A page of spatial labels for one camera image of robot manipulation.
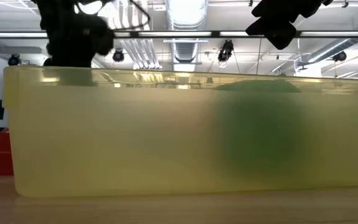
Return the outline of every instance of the metal beam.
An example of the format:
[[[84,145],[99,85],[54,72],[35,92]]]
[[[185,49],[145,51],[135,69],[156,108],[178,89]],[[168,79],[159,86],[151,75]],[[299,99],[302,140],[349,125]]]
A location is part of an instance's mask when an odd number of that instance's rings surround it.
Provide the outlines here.
[[[185,39],[185,38],[225,38],[225,39],[259,39],[260,35],[249,36],[242,30],[202,30],[202,31],[166,31],[166,30],[137,30],[117,31],[112,33],[113,39]],[[45,32],[0,32],[0,39],[46,39]],[[358,30],[299,30],[294,38],[325,39],[325,38],[358,38]]]

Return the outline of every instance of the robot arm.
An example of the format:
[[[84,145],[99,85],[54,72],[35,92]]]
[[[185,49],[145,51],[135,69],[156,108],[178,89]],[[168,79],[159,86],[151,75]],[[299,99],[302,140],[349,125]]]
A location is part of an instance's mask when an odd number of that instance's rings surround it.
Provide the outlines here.
[[[95,53],[107,55],[113,48],[112,31],[102,18],[74,11],[76,4],[93,1],[32,0],[39,8],[40,27],[48,35],[54,66],[90,67]]]

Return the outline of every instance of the wooden table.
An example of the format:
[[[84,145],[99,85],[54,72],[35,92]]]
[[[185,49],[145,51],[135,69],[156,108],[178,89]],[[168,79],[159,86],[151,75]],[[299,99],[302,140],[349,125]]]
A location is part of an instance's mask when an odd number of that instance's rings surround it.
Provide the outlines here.
[[[25,198],[0,178],[3,223],[358,224],[358,188],[154,197]]]

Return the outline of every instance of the plastic container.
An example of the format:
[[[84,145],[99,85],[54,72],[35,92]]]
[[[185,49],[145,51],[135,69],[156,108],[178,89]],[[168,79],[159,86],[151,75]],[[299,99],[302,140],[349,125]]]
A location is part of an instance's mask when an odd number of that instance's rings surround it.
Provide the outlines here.
[[[32,197],[358,186],[358,80],[7,67]]]

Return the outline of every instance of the black camera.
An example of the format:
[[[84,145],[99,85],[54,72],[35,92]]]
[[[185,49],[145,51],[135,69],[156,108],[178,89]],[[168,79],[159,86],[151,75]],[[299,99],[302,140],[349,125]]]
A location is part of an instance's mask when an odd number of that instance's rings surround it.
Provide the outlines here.
[[[220,62],[227,62],[232,55],[232,51],[234,51],[233,42],[231,42],[231,40],[225,40],[218,55],[218,60]]]
[[[124,53],[122,52],[122,49],[117,49],[112,55],[112,59],[115,62],[122,62],[124,60]]]
[[[343,62],[346,60],[346,58],[347,58],[347,55],[345,52],[340,52],[333,56],[334,62]]]
[[[9,66],[19,65],[21,63],[19,54],[12,54],[10,59],[7,61]]]

